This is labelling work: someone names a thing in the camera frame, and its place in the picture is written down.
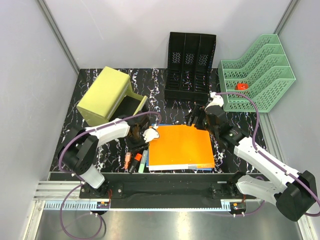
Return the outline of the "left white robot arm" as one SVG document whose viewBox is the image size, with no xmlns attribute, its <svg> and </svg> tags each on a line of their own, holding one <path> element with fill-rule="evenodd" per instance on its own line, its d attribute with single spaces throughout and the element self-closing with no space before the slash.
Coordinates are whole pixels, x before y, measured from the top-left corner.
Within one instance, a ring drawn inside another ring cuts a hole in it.
<svg viewBox="0 0 320 240">
<path fill-rule="evenodd" d="M 105 177 L 94 166 L 98 148 L 113 140 L 124 138 L 136 149 L 148 145 L 145 132 L 150 126 L 148 114 L 138 113 L 125 118 L 93 126 L 74 126 L 57 149 L 56 157 L 60 171 L 74 174 L 90 186 L 97 198 L 108 193 Z"/>
</svg>

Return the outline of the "yellow-green drawer cabinet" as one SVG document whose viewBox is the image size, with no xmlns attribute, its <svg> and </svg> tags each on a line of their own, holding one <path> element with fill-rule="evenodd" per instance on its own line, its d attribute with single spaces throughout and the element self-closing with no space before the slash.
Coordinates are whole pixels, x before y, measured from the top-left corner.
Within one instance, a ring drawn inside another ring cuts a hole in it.
<svg viewBox="0 0 320 240">
<path fill-rule="evenodd" d="M 134 93 L 130 76 L 104 67 L 93 81 L 76 108 L 90 127 L 106 124 L 121 111 L 132 116 L 143 109 L 148 97 Z"/>
</svg>

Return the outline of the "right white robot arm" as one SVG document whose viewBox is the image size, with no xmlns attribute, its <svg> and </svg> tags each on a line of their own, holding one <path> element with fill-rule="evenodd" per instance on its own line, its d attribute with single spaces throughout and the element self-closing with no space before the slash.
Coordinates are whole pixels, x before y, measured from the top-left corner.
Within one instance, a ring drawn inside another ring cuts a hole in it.
<svg viewBox="0 0 320 240">
<path fill-rule="evenodd" d="M 197 104 L 185 117 L 187 126 L 208 131 L 219 146 L 229 149 L 237 157 L 258 169 L 267 180 L 253 178 L 237 172 L 227 182 L 227 192 L 232 198 L 250 195 L 276 206 L 287 219 L 297 222 L 314 203 L 319 202 L 315 176 L 299 172 L 255 143 L 254 139 L 227 119 L 219 104 Z"/>
</svg>

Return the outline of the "black magazine file holder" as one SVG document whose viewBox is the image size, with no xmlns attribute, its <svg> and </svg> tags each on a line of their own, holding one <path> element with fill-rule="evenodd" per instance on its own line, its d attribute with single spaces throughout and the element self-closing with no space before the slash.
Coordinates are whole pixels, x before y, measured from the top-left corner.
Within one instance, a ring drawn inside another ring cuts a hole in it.
<svg viewBox="0 0 320 240">
<path fill-rule="evenodd" d="M 208 99 L 217 36 L 171 32 L 168 42 L 166 100 L 203 103 Z"/>
</svg>

